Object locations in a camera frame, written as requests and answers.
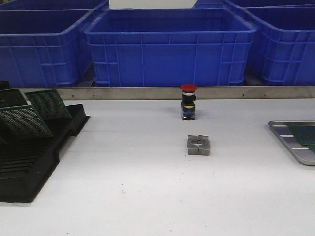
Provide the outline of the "blue plastic crate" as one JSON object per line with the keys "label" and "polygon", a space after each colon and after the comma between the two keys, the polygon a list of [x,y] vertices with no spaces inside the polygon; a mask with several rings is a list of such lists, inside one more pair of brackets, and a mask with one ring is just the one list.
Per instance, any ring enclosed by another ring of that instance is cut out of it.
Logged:
{"label": "blue plastic crate", "polygon": [[96,84],[236,86],[255,28],[227,9],[110,9],[86,29]]}
{"label": "blue plastic crate", "polygon": [[91,10],[0,13],[0,78],[12,87],[76,86],[92,63]]}
{"label": "blue plastic crate", "polygon": [[315,84],[314,7],[246,8],[244,19],[256,28],[248,66],[265,85]]}

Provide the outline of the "green circuit board rack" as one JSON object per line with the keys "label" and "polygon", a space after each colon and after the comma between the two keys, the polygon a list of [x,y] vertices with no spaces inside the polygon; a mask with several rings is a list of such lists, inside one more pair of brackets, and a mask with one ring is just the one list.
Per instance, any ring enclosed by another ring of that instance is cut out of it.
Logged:
{"label": "green circuit board rack", "polygon": [[18,89],[4,89],[0,91],[0,107],[23,106],[28,103]]}
{"label": "green circuit board rack", "polygon": [[26,92],[25,96],[44,120],[72,118],[55,89]]}

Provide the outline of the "blue crate back right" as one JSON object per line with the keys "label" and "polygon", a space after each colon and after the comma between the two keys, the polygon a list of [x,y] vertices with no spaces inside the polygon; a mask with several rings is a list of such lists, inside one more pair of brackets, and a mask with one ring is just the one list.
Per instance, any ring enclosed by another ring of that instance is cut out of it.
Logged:
{"label": "blue crate back right", "polygon": [[314,0],[197,0],[193,8],[251,8],[273,6],[308,6],[314,5]]}

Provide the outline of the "black slotted board rack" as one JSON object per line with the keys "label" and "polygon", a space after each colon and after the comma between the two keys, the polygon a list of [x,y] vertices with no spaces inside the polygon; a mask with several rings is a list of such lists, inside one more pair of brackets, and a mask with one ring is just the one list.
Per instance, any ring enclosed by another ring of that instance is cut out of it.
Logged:
{"label": "black slotted board rack", "polygon": [[[12,89],[1,81],[0,90]],[[40,192],[56,166],[60,148],[77,136],[88,119],[83,105],[66,105],[72,118],[44,120],[51,138],[21,140],[0,118],[0,200],[30,203]]]}

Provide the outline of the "green circuit board in rack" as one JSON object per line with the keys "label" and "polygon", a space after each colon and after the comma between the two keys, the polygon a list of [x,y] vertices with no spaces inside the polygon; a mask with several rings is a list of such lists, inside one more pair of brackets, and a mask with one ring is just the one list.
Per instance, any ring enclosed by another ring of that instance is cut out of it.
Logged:
{"label": "green circuit board in rack", "polygon": [[21,140],[53,137],[52,132],[33,105],[1,108],[0,118]]}

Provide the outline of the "metal table edge rail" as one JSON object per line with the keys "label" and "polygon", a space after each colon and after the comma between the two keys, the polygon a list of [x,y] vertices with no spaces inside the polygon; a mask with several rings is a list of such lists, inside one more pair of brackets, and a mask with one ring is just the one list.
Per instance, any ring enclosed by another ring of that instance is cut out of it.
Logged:
{"label": "metal table edge rail", "polygon": [[[179,87],[71,87],[55,88],[63,100],[180,100]],[[201,99],[310,99],[314,86],[199,87]]]}

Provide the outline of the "silver metal tray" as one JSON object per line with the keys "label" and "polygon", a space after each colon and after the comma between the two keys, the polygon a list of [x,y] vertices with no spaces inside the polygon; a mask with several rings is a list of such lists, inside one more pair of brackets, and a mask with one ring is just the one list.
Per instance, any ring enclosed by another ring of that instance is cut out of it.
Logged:
{"label": "silver metal tray", "polygon": [[314,121],[271,121],[268,125],[297,161],[307,166],[315,165],[315,154],[308,146],[300,144],[289,129],[290,125],[315,126]]}

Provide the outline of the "blue plastic crate left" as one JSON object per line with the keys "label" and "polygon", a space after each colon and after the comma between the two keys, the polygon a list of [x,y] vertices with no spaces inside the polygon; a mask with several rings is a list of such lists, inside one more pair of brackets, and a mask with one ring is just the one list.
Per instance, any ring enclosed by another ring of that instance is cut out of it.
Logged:
{"label": "blue plastic crate left", "polygon": [[76,86],[92,63],[91,10],[0,13],[0,78],[12,87]]}

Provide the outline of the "grey metal clamp block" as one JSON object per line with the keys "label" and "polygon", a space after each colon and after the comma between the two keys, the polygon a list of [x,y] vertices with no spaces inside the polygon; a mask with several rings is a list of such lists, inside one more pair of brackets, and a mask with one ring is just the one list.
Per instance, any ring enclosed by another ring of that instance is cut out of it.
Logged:
{"label": "grey metal clamp block", "polygon": [[188,155],[210,155],[210,140],[206,135],[188,135]]}

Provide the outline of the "blue plastic crate right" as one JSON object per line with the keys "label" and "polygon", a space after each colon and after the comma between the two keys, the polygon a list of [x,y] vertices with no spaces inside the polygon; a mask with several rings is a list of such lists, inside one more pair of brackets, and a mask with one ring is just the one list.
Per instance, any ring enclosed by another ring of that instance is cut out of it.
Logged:
{"label": "blue plastic crate right", "polygon": [[315,84],[314,7],[246,8],[244,19],[256,28],[248,66],[265,85]]}

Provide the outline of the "red emergency stop button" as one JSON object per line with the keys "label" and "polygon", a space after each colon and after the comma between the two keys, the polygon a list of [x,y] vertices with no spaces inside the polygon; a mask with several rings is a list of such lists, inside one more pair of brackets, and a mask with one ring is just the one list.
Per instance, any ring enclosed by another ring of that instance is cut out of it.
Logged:
{"label": "red emergency stop button", "polygon": [[182,120],[195,120],[195,91],[198,86],[195,84],[183,84],[180,86],[182,90]]}

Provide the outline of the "green circuit board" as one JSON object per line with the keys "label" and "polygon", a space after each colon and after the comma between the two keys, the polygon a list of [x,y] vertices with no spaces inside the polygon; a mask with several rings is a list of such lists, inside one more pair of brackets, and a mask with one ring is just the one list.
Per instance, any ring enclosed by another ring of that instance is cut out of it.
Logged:
{"label": "green circuit board", "polygon": [[289,129],[300,144],[305,146],[315,144],[314,126],[290,125]]}
{"label": "green circuit board", "polygon": [[33,105],[1,108],[0,118],[21,140],[53,137],[52,132]]}
{"label": "green circuit board", "polygon": [[315,154],[315,145],[308,145],[308,148]]}

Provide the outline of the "blue plastic crate centre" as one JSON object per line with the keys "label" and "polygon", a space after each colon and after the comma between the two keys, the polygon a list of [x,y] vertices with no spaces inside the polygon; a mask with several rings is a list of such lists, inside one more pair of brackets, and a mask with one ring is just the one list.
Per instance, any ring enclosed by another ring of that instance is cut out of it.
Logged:
{"label": "blue plastic crate centre", "polygon": [[227,9],[110,9],[86,29],[96,84],[236,86],[255,28]]}

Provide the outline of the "green circuit board rack front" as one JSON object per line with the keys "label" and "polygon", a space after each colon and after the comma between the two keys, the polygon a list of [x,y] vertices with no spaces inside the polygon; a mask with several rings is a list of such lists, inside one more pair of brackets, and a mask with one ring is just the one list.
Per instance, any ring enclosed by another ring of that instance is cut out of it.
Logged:
{"label": "green circuit board rack front", "polygon": [[0,107],[23,106],[28,103],[18,89],[4,89],[0,91]]}

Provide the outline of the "green circuit board rack rear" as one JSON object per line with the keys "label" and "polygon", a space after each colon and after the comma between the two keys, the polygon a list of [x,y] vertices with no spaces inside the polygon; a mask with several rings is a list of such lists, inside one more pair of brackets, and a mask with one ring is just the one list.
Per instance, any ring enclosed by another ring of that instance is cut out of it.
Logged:
{"label": "green circuit board rack rear", "polygon": [[72,118],[55,89],[26,92],[25,96],[44,120]]}

